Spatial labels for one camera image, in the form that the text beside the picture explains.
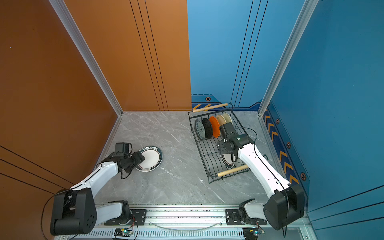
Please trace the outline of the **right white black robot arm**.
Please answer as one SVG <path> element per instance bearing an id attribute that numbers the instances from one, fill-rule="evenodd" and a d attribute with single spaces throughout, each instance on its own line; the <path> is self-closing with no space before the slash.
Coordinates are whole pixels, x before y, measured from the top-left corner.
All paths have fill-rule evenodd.
<path id="1" fill-rule="evenodd" d="M 243 169 L 250 169 L 264 188 L 268 201 L 265 204 L 254 200 L 240 206 L 245 219 L 266 220 L 275 230 L 285 229 L 302 218 L 306 195 L 299 185 L 292 185 L 280 175 L 261 154 L 248 134 L 239 135 L 232 123 L 220 126 L 223 139 L 218 143 L 222 155 L 230 154 L 244 163 L 243 166 L 215 174 L 222 177 Z"/>

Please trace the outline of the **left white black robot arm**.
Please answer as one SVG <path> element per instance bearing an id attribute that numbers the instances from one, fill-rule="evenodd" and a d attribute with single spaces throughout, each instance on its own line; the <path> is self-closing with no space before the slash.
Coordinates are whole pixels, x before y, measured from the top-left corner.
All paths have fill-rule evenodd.
<path id="1" fill-rule="evenodd" d="M 96 225 L 109 220 L 129 224 L 133 214 L 127 201 L 97 205 L 95 196 L 114 176 L 130 174 L 145 160 L 141 152 L 133 152 L 130 143 L 117 143 L 115 151 L 103 159 L 85 179 L 53 197 L 50 233 L 53 236 L 90 233 Z"/>

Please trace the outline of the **white plate grey pattern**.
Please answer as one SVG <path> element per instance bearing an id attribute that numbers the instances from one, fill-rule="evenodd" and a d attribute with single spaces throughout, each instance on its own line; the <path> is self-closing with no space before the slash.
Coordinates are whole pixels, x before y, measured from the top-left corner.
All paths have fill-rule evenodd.
<path id="1" fill-rule="evenodd" d="M 234 162 L 235 168 L 240 167 L 242 165 L 243 165 L 243 161 L 242 160 L 240 160 L 240 159 L 236 159 L 235 160 L 235 162 Z"/>

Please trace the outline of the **white plate green rim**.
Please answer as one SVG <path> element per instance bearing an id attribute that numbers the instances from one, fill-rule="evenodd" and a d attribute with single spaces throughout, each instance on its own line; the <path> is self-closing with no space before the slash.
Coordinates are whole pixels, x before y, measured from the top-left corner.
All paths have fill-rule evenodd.
<path id="1" fill-rule="evenodd" d="M 236 157 L 233 154 L 223 154 L 221 158 L 227 169 L 232 169 L 235 166 Z"/>

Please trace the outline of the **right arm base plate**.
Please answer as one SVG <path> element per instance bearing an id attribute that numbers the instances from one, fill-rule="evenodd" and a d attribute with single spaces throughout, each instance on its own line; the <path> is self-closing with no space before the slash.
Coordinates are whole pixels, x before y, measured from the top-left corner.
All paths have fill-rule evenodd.
<path id="1" fill-rule="evenodd" d="M 226 209 L 226 223 L 229 226 L 234 225 L 252 225 L 265 226 L 268 224 L 266 220 L 258 218 L 250 218 L 245 210 L 242 209 Z"/>

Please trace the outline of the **black wire dish rack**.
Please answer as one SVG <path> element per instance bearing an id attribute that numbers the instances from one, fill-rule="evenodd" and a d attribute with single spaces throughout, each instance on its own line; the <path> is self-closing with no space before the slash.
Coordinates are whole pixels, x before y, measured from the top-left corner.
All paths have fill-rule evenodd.
<path id="1" fill-rule="evenodd" d="M 230 130 L 242 137 L 248 130 L 227 104 L 193 104 L 188 116 L 208 183 L 250 171 L 227 147 L 227 134 L 222 132 L 222 125 L 230 123 Z"/>

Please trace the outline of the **white plate dark rim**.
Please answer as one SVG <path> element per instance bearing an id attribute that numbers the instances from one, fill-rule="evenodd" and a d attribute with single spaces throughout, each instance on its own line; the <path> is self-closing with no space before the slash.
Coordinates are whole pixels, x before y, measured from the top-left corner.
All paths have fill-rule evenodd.
<path id="1" fill-rule="evenodd" d="M 136 169 L 140 172 L 151 172 L 155 170 L 163 161 L 163 153 L 156 146 L 147 146 L 139 150 L 139 153 L 145 158 Z"/>

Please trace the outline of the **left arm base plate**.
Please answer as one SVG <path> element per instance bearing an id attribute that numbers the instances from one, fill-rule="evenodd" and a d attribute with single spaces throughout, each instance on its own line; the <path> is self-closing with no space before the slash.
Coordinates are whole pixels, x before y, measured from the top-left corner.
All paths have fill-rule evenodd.
<path id="1" fill-rule="evenodd" d="M 116 219 L 108 220 L 104 223 L 105 226 L 143 226 L 146 221 L 146 209 L 130 210 L 128 215 L 123 215 Z"/>

